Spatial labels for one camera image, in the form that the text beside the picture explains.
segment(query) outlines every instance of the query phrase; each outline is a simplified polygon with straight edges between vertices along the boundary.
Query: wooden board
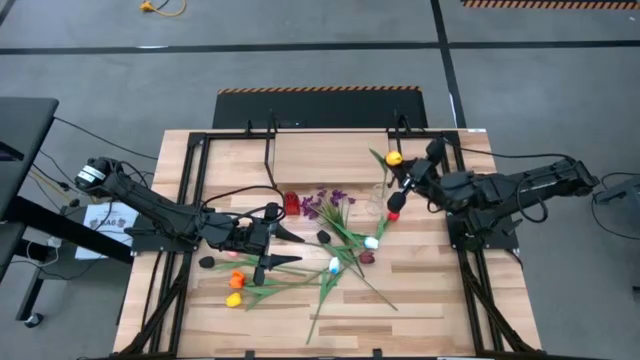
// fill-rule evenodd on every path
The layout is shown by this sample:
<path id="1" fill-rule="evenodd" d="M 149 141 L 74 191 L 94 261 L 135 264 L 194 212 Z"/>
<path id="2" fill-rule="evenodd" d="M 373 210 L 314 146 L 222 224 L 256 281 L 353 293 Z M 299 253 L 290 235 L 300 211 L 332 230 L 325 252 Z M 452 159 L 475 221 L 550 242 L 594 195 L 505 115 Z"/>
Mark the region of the wooden board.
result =
<path id="1" fill-rule="evenodd" d="M 276 184 L 375 184 L 380 165 L 369 148 L 389 151 L 381 133 L 278 133 L 275 141 Z"/>
<path id="2" fill-rule="evenodd" d="M 186 130 L 165 133 L 153 189 L 168 198 L 175 199 L 178 192 L 187 136 Z M 486 133 L 462 130 L 460 137 L 465 147 L 490 150 Z M 260 166 L 264 160 L 260 156 L 264 141 L 246 140 L 240 141 L 241 145 L 234 145 L 236 141 L 214 142 L 209 160 L 211 166 L 207 167 L 205 198 L 241 186 L 269 183 L 264 167 Z M 427 142 L 426 139 L 403 140 L 403 152 L 407 157 L 423 156 Z M 466 154 L 465 163 L 467 168 L 478 172 L 495 171 L 489 156 Z M 233 176 L 234 171 L 239 172 L 238 176 Z M 250 180 L 238 184 L 238 179 Z M 356 198 L 350 211 L 349 227 L 373 233 L 377 216 L 366 211 L 371 186 L 343 185 L 340 189 Z M 317 192 L 313 186 L 297 186 L 295 190 L 301 196 Z M 214 206 L 241 212 L 263 206 L 268 201 L 278 201 L 277 195 L 268 190 L 256 190 L 219 199 Z M 316 242 L 315 233 L 320 229 L 315 221 L 303 217 L 288 217 L 283 225 L 309 242 Z M 280 240 L 273 241 L 270 250 L 271 253 L 300 255 L 304 260 L 296 265 L 313 269 L 326 266 L 329 258 L 322 249 Z M 539 347 L 519 265 L 504 251 L 488 250 L 485 254 L 498 308 L 526 342 Z M 448 245 L 443 215 L 427 212 L 424 199 L 414 194 L 409 196 L 401 219 L 381 239 L 376 263 L 364 267 L 366 279 L 399 310 L 394 311 L 382 303 L 360 279 L 348 273 L 325 301 L 309 345 L 305 345 L 305 340 L 318 304 L 317 288 L 288 290 L 248 312 L 242 307 L 230 309 L 224 305 L 225 298 L 234 292 L 228 286 L 230 271 L 199 268 L 197 260 L 207 255 L 217 260 L 232 259 L 204 244 L 194 254 L 180 357 L 244 356 L 247 349 L 256 350 L 257 356 L 272 357 L 370 356 L 373 348 L 382 348 L 385 356 L 473 355 L 458 260 Z M 143 254 L 135 260 L 115 351 L 128 345 L 140 329 L 155 257 L 156 254 Z M 156 304 L 162 268 L 161 262 L 150 312 Z M 253 271 L 251 268 L 242 270 L 247 275 Z M 289 281 L 298 279 L 277 273 L 268 276 Z M 480 314 L 485 347 L 490 349 L 487 322 L 484 312 L 480 311 Z M 171 323 L 172 316 L 170 309 L 165 324 Z M 166 349 L 168 338 L 168 326 L 165 325 L 161 349 Z"/>

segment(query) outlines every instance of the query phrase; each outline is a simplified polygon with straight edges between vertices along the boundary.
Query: orange tulip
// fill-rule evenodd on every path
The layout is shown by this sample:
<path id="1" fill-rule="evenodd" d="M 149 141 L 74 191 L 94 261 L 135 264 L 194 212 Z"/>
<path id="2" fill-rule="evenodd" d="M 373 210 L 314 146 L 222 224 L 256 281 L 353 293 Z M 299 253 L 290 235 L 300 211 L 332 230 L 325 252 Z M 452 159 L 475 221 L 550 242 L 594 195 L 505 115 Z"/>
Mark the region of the orange tulip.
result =
<path id="1" fill-rule="evenodd" d="M 233 271 L 231 273 L 231 280 L 229 280 L 229 286 L 233 289 L 242 289 L 244 287 L 244 274 L 240 271 Z"/>

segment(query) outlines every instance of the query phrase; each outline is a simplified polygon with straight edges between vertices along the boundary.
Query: black table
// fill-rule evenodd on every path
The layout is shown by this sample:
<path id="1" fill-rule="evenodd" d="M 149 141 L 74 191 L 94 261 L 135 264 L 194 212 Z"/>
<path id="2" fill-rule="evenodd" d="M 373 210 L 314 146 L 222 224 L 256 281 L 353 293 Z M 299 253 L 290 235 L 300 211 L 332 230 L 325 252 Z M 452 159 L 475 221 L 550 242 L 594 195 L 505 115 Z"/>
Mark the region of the black table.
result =
<path id="1" fill-rule="evenodd" d="M 27 227 L 68 240 L 105 257 L 127 264 L 133 263 L 129 246 L 85 227 L 82 221 L 56 214 L 18 196 L 53 124 L 57 107 L 58 100 L 55 99 L 0 98 L 0 141 L 24 155 L 21 161 L 0 161 L 0 220 L 3 221 L 0 224 L 0 282 L 13 256 L 27 255 L 29 241 L 22 239 Z M 29 246 L 29 257 L 45 261 L 50 251 L 51 248 L 47 246 L 32 243 Z M 42 285 L 41 279 L 35 284 L 32 282 L 29 293 L 32 293 L 34 285 L 38 290 Z M 21 309 L 18 319 L 25 320 L 24 316 L 21 318 L 21 313 L 24 315 L 25 311 Z"/>

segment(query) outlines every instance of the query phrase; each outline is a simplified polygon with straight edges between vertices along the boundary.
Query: concrete floor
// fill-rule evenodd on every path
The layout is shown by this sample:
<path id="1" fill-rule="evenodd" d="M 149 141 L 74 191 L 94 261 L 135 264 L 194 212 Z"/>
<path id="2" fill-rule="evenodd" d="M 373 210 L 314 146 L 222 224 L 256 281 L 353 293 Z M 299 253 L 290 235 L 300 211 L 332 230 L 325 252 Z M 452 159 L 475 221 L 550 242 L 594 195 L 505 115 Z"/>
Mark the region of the concrete floor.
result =
<path id="1" fill-rule="evenodd" d="M 457 1 L 441 3 L 450 41 L 640 34 L 635 12 L 472 10 Z M 427 0 L 189 0 L 175 19 L 140 14 L 127 0 L 17 0 L 0 27 L 0 48 L 436 39 Z M 640 49 L 455 50 L 452 57 L 468 126 L 487 128 L 494 151 L 566 152 L 599 176 L 640 170 L 633 145 L 640 136 Z M 225 87 L 420 85 L 430 125 L 453 126 L 438 50 L 12 55 L 0 56 L 0 84 L 0 96 L 56 97 L 58 116 L 148 154 L 157 153 L 165 129 L 210 127 L 216 92 Z M 59 123 L 43 149 L 69 174 L 97 155 L 143 170 L 155 166 Z M 47 159 L 36 162 L 55 173 Z M 540 164 L 497 163 L 507 173 Z M 22 194 L 50 207 L 29 180 Z M 640 305 L 630 287 L 640 278 L 640 242 L 600 230 L 588 205 L 588 199 L 554 199 L 546 223 L 518 229 L 542 344 L 555 354 L 633 359 L 640 353 Z M 632 209 L 615 204 L 598 210 L 616 230 L 640 233 Z M 48 319 L 29 330 L 13 316 L 32 271 L 12 265 L 0 285 L 3 358 L 106 355 L 129 269 L 105 261 L 79 280 L 47 281 L 36 308 Z"/>

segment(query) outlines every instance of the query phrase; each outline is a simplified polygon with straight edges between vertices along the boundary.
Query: wooden table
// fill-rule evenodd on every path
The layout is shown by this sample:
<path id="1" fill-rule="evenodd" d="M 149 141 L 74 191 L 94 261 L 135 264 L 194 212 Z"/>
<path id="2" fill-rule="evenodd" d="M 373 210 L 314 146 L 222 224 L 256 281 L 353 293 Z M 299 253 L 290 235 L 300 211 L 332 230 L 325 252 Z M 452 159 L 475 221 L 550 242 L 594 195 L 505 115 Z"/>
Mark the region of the wooden table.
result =
<path id="1" fill-rule="evenodd" d="M 173 200 L 178 193 L 190 131 L 166 131 L 160 151 L 153 190 Z M 460 130 L 459 134 L 462 146 L 490 150 L 486 132 Z M 403 140 L 405 157 L 424 156 L 428 141 Z M 395 141 L 390 141 L 389 146 L 395 148 Z M 214 141 L 203 198 L 243 186 L 268 185 L 263 160 L 264 140 Z M 479 173 L 495 171 L 490 156 L 465 153 L 464 160 L 467 169 Z M 195 181 L 196 171 L 192 171 L 191 183 Z M 378 216 L 365 210 L 371 185 L 339 188 L 357 200 L 350 211 L 349 228 L 361 233 L 375 233 Z M 295 190 L 301 197 L 317 192 L 312 186 Z M 272 192 L 256 190 L 220 199 L 210 206 L 243 212 L 264 206 L 269 201 L 280 200 Z M 363 265 L 366 279 L 399 310 L 391 309 L 360 279 L 347 273 L 326 299 L 309 345 L 305 345 L 305 340 L 319 300 L 317 287 L 282 292 L 251 311 L 242 307 L 227 308 L 225 298 L 234 292 L 228 286 L 230 271 L 201 269 L 197 260 L 207 255 L 217 260 L 233 258 L 210 249 L 203 242 L 194 254 L 178 355 L 244 356 L 245 350 L 252 349 L 257 356 L 370 356 L 373 348 L 381 348 L 385 356 L 473 355 L 457 255 L 449 245 L 444 214 L 431 214 L 426 211 L 426 206 L 426 201 L 419 196 L 409 196 L 400 220 L 392 224 L 381 239 L 375 254 L 376 263 Z M 291 216 L 283 220 L 283 225 L 307 241 L 317 242 L 315 234 L 320 226 L 315 221 Z M 313 269 L 327 266 L 330 258 L 323 249 L 276 239 L 272 241 L 270 251 L 300 255 L 304 260 L 295 265 Z M 502 250 L 487 250 L 485 255 L 496 305 L 527 343 L 539 347 L 520 266 Z M 155 253 L 136 257 L 115 351 L 128 345 L 140 329 L 155 258 Z M 181 260 L 177 259 L 174 274 L 180 263 Z M 252 268 L 243 270 L 249 276 L 253 272 Z M 162 262 L 154 284 L 150 312 L 157 301 L 161 272 Z M 274 272 L 267 276 L 298 280 L 292 275 Z M 491 349 L 486 316 L 482 306 L 478 305 L 478 308 L 485 348 Z M 165 317 L 161 350 L 168 344 L 167 324 L 171 323 L 172 315 L 173 310 L 170 309 Z"/>

